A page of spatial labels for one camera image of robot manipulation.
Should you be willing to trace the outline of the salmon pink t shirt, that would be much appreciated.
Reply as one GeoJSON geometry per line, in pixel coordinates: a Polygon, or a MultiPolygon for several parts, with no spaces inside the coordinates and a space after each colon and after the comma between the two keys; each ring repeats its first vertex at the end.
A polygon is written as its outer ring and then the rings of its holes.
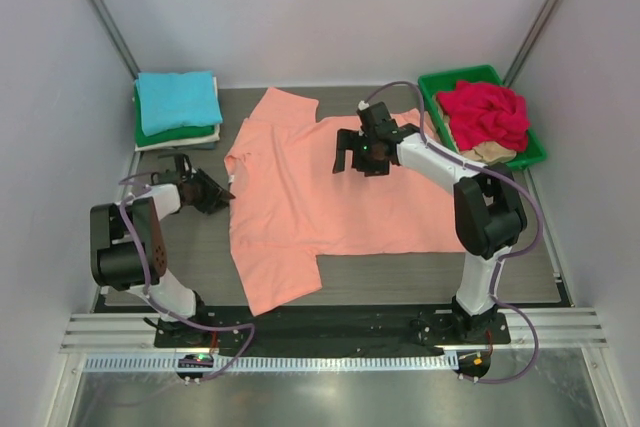
{"type": "Polygon", "coordinates": [[[224,163],[231,255],[255,316],[322,287],[320,255],[462,251],[451,194],[422,175],[334,173],[336,134],[355,116],[316,118],[315,99],[270,88],[224,163]]]}

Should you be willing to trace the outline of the green plastic tray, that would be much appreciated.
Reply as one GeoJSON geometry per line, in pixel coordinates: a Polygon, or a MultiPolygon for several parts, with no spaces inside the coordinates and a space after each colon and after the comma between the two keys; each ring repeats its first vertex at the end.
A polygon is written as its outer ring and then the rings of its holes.
{"type": "MultiPolygon", "coordinates": [[[[455,152],[453,150],[453,143],[445,131],[445,126],[437,112],[437,108],[432,97],[441,91],[453,91],[459,80],[466,80],[469,82],[488,82],[503,86],[495,69],[489,65],[454,69],[444,72],[425,74],[419,77],[418,86],[425,100],[425,111],[429,114],[441,143],[453,152],[455,152]]],[[[523,170],[532,164],[546,159],[546,152],[531,128],[529,128],[527,134],[527,149],[524,152],[517,153],[514,160],[504,162],[512,170],[523,170]]]]}

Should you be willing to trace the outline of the red t shirt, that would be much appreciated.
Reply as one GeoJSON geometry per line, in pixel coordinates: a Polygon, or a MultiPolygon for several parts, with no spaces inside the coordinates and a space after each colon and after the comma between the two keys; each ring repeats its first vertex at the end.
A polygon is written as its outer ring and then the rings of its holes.
{"type": "Polygon", "coordinates": [[[484,142],[496,142],[516,153],[528,147],[530,121],[525,98],[488,82],[459,80],[453,91],[435,94],[449,119],[457,147],[468,151],[484,142]]]}

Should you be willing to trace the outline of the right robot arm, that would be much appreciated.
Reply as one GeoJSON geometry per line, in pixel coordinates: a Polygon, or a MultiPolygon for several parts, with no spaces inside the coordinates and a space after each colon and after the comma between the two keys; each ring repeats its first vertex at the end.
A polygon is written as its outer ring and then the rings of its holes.
{"type": "Polygon", "coordinates": [[[335,174],[351,167],[366,176],[383,176],[404,167],[449,191],[454,200],[457,238],[465,249],[461,284],[452,298],[451,331],[460,341],[483,338],[497,319],[497,286],[527,218],[513,177],[504,166],[490,169],[435,142],[422,124],[398,125],[383,102],[362,102],[357,130],[336,135],[335,174]]]}

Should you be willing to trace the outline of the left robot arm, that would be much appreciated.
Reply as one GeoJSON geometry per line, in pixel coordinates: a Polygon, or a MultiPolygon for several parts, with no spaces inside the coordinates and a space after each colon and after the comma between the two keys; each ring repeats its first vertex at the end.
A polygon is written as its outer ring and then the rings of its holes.
{"type": "Polygon", "coordinates": [[[198,347],[214,336],[201,296],[169,269],[161,221],[190,207],[212,215],[235,196],[186,154],[170,154],[174,166],[121,181],[132,191],[119,202],[90,209],[90,267],[95,283],[143,300],[158,312],[145,322],[162,341],[198,347]]]}

